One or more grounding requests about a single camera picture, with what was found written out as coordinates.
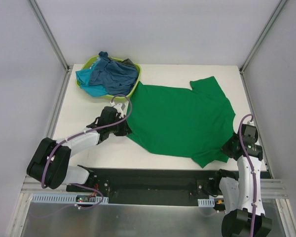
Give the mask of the green t shirt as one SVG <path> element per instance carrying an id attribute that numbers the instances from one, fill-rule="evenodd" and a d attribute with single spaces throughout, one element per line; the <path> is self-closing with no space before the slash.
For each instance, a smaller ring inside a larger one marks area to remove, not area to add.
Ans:
<path id="1" fill-rule="evenodd" d="M 150 153 L 190 158 L 201 167 L 227 162 L 235 112 L 215 77 L 189 88 L 139 83 L 131 97 L 128 138 Z"/>

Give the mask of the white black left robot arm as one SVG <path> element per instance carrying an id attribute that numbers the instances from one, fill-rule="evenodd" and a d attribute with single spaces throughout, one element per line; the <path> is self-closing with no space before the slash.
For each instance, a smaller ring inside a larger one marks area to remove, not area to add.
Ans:
<path id="1" fill-rule="evenodd" d="M 27 175 L 41 182 L 44 188 L 56 189 L 61 184 L 77 184 L 83 192 L 91 191 L 94 188 L 94 174 L 84 166 L 70 166 L 70 158 L 101 144 L 110 134 L 131 134 L 123 109 L 123 103 L 111 103 L 82 131 L 59 140 L 42 139 L 27 167 Z"/>

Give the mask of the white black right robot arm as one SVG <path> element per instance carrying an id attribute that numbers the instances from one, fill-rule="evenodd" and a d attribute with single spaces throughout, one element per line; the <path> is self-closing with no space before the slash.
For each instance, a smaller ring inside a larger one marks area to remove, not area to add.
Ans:
<path id="1" fill-rule="evenodd" d="M 222 147 L 223 153 L 236 160 L 239 172 L 239 177 L 234 178 L 231 172 L 220 170 L 219 179 L 212 182 L 213 191 L 224 199 L 224 237 L 265 237 L 272 230 L 272 220 L 265 216 L 262 204 L 263 151 L 257 141 L 256 127 L 242 124 Z"/>

